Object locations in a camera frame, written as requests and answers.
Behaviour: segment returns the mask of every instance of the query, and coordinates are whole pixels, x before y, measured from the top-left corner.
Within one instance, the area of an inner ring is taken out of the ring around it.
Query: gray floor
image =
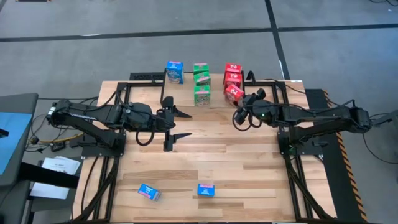
[[[272,0],[272,6],[278,27],[398,23],[398,7],[367,0]],[[0,13],[0,38],[242,27],[270,27],[264,1],[8,0]],[[338,103],[354,98],[371,114],[398,109],[397,38],[398,29],[280,33],[291,79],[327,89]],[[13,42],[0,43],[0,95],[96,96],[103,80],[162,71],[167,60],[182,60],[187,70],[193,62],[208,62],[215,73],[226,62],[238,62],[259,78],[282,78],[271,33]],[[36,115],[50,105],[39,101]],[[366,138],[377,155],[398,161],[397,134],[387,124]],[[42,139],[56,135],[48,126],[39,133]],[[398,166],[373,158],[360,135],[344,133],[344,140],[369,221],[394,223]],[[27,153],[24,160],[79,154]],[[62,222],[69,215],[69,208],[41,212],[35,223]]]

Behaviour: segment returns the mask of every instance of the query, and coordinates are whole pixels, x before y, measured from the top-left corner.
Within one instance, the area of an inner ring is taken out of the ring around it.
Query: green box
[[[202,72],[209,72],[209,65],[207,63],[194,63],[193,74],[196,75]]]
[[[193,100],[195,106],[209,106],[210,86],[195,86],[193,88]]]
[[[193,75],[193,80],[195,81],[195,85],[208,85],[210,86],[211,78],[209,72],[202,72],[196,75]]]

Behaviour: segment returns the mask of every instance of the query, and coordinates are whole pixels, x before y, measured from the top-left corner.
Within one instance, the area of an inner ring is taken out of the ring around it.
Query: wooden table
[[[234,108],[224,101],[223,75],[211,75],[211,106],[193,106],[192,74],[185,74],[183,85],[166,79],[164,96],[173,96],[178,109],[192,115],[176,118],[173,133],[193,133],[179,139],[173,152],[163,152],[164,134],[156,134],[149,146],[135,142],[135,133],[127,134],[125,154],[120,160],[112,209],[112,222],[259,222],[292,221],[294,211],[284,160],[279,154],[276,128],[262,125],[245,133],[232,126]],[[117,81],[102,84],[98,104],[115,91]],[[304,91],[302,82],[291,87]],[[246,87],[246,93],[259,87]],[[264,88],[267,100],[272,93]],[[161,87],[134,87],[130,99],[159,109]],[[308,108],[306,96],[287,89],[289,103]],[[144,141],[149,134],[140,133]],[[302,156],[309,191],[332,216],[336,216],[323,164],[314,156]],[[81,197],[93,158],[83,163],[73,213],[80,214]],[[97,191],[102,158],[98,159],[88,183],[84,206]],[[137,193],[144,183],[162,195],[153,202]],[[215,184],[215,197],[199,197],[197,184]],[[302,216],[303,198],[297,189]],[[100,218],[104,217],[108,194],[102,200]]]

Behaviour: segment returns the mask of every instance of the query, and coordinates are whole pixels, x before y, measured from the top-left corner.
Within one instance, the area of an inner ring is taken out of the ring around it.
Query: white paper
[[[57,156],[56,158],[45,158],[42,167],[66,174],[74,175],[80,166],[79,161],[74,161],[66,157]],[[30,196],[66,199],[69,189],[66,187],[56,187],[49,184],[35,183]]]

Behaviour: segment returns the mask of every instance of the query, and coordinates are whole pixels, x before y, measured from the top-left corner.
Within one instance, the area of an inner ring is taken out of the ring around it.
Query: blue juice box
[[[214,197],[216,186],[211,184],[198,184],[198,195]]]
[[[171,83],[183,84],[183,64],[182,62],[168,61],[166,73]]]
[[[161,194],[158,190],[153,189],[146,184],[141,184],[141,187],[138,189],[138,193],[154,201],[157,201]]]

